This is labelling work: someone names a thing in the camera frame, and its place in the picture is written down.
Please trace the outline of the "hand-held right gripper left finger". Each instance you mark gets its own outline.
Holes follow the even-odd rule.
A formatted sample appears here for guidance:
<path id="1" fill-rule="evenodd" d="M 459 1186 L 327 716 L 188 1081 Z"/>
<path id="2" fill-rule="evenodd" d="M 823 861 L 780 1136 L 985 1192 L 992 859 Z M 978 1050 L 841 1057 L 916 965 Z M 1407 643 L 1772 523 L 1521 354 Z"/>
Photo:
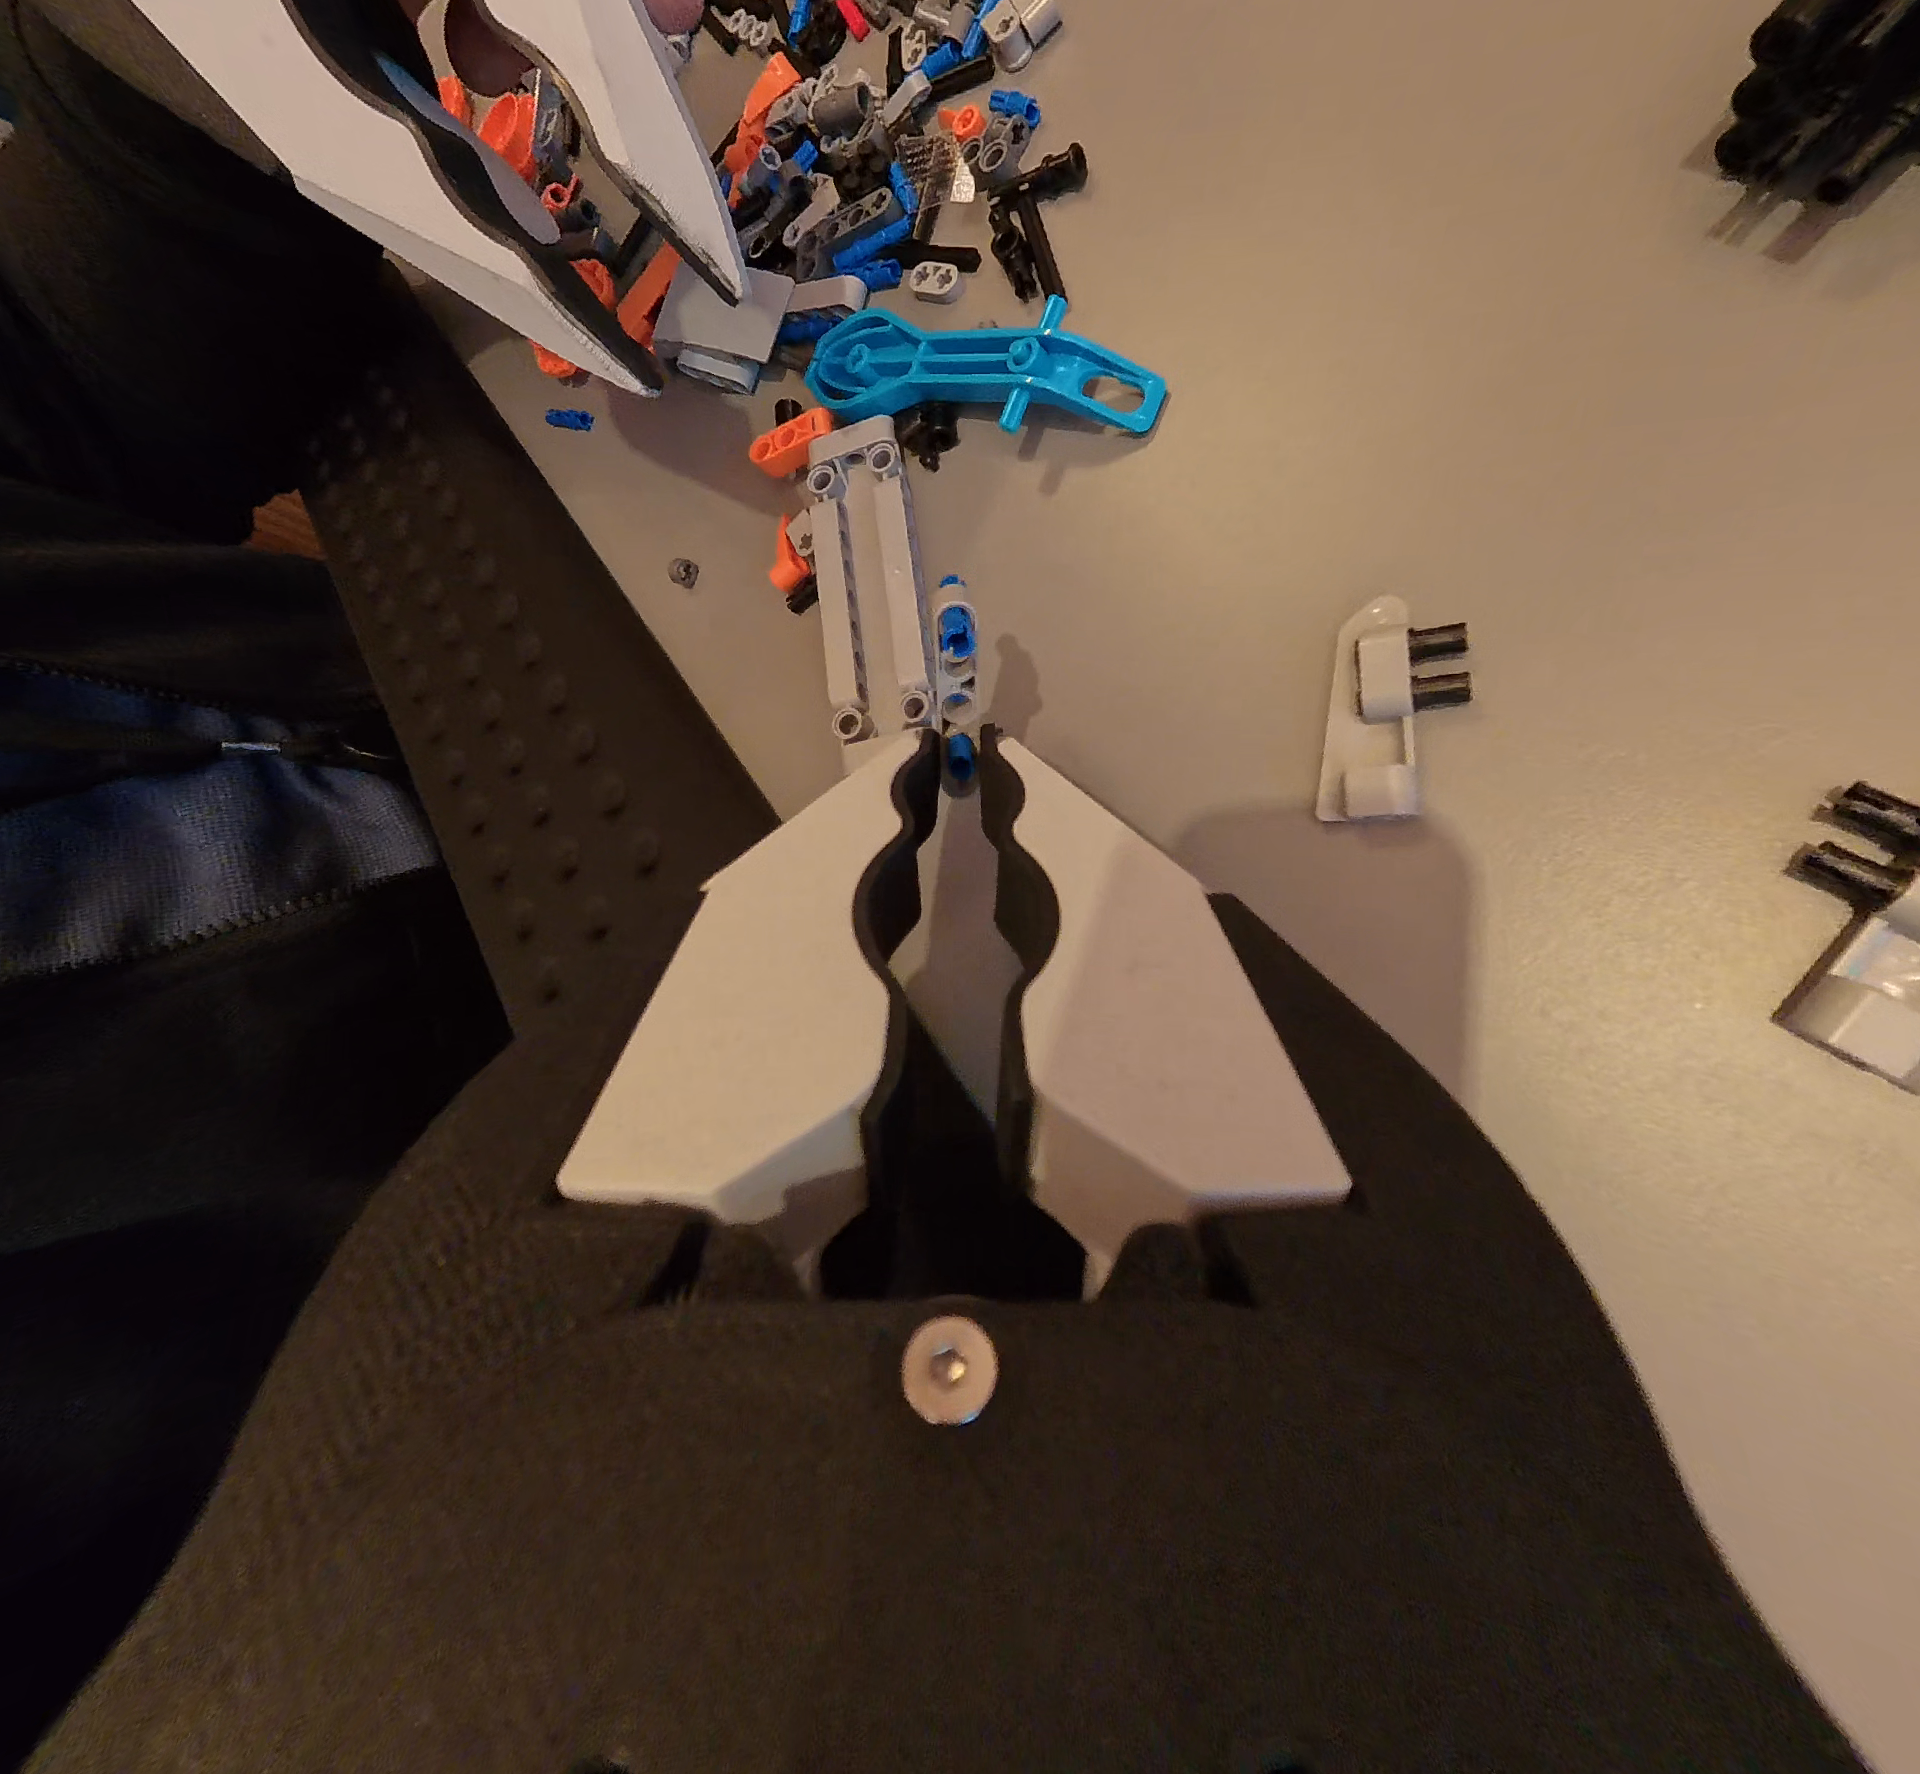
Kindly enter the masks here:
<path id="1" fill-rule="evenodd" d="M 891 955 L 937 808 L 937 745 L 881 741 L 708 878 L 560 1164 L 563 1199 L 708 1215 L 811 1275 L 872 1196 L 905 1047 Z"/>

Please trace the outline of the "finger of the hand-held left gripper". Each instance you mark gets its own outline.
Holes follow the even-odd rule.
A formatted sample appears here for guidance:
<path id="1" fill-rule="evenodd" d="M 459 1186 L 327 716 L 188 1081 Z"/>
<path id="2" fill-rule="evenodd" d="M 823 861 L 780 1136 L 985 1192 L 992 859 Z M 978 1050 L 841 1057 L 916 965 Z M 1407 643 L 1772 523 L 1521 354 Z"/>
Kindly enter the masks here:
<path id="1" fill-rule="evenodd" d="M 572 368 L 659 392 L 533 188 L 444 105 L 393 0 L 129 2 L 299 196 Z"/>
<path id="2" fill-rule="evenodd" d="M 549 69 L 629 201 L 729 303 L 747 291 L 732 211 L 644 0 L 476 0 Z"/>

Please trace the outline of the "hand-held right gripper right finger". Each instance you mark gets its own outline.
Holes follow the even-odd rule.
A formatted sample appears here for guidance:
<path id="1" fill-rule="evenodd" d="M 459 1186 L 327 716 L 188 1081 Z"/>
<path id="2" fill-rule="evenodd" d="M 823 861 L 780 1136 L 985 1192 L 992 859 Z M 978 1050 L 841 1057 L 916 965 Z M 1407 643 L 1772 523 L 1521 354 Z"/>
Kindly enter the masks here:
<path id="1" fill-rule="evenodd" d="M 1100 1291 L 1150 1228 L 1336 1205 L 1336 1152 L 1203 883 L 1012 736 L 983 741 L 994 922 L 1017 957 L 1001 1171 Z"/>

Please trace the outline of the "pile of plastic building pieces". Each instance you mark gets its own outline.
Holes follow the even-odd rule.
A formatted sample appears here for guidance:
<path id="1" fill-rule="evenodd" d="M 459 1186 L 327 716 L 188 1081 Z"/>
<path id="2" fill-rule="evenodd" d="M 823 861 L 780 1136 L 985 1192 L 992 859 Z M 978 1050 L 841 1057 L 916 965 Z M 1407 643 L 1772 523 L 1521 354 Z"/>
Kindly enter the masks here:
<path id="1" fill-rule="evenodd" d="M 745 263 L 894 285 L 905 216 L 830 243 L 838 217 L 814 207 L 819 178 L 865 204 L 881 189 L 885 146 L 901 147 L 924 113 L 957 108 L 992 76 L 1013 76 L 1054 11 L 1051 0 L 705 0 L 702 22 L 724 45 L 765 58 L 719 155 Z"/>

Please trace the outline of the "blue connector pin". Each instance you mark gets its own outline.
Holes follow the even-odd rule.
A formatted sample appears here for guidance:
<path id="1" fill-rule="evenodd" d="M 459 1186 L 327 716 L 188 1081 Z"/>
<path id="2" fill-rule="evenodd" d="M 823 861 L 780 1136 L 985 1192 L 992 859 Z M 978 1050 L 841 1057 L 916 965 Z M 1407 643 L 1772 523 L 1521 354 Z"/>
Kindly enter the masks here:
<path id="1" fill-rule="evenodd" d="M 962 575 L 941 575 L 930 598 L 932 680 L 946 757 L 975 741 L 982 713 L 979 616 Z"/>

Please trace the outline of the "turquoise connector piece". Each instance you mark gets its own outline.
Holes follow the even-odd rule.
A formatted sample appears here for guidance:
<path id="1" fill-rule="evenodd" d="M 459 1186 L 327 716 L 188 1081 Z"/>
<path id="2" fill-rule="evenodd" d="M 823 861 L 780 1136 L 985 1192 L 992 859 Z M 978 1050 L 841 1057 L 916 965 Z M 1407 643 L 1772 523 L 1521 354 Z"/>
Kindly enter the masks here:
<path id="1" fill-rule="evenodd" d="M 944 403 L 992 407 L 1008 434 L 1032 409 L 1151 434 L 1168 402 L 1163 376 L 1083 337 L 1068 314 L 1068 298 L 1051 294 L 1029 324 L 933 329 L 869 305 L 819 336 L 804 382 L 843 419 Z"/>

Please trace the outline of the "small black machine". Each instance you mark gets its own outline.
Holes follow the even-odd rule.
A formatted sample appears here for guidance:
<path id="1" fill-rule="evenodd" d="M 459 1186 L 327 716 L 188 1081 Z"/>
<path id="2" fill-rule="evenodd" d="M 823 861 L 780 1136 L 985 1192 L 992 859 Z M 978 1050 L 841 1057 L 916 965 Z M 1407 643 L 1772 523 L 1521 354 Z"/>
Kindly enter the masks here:
<path id="1" fill-rule="evenodd" d="M 1841 207 L 1915 151 L 1917 0 L 1780 0 L 1712 155 L 1721 178 Z"/>

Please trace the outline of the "grey frame with orange bracket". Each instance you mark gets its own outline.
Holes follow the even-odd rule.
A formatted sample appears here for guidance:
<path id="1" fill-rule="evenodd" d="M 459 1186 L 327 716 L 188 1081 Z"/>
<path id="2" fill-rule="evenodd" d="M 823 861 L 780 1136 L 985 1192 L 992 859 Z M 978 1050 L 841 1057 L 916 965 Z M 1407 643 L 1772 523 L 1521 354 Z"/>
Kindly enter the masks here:
<path id="1" fill-rule="evenodd" d="M 792 484 L 769 579 L 789 611 L 817 611 L 828 726 L 845 766 L 881 737 L 932 727 L 932 616 L 894 419 L 838 425 L 825 407 L 781 402 L 747 456 Z"/>

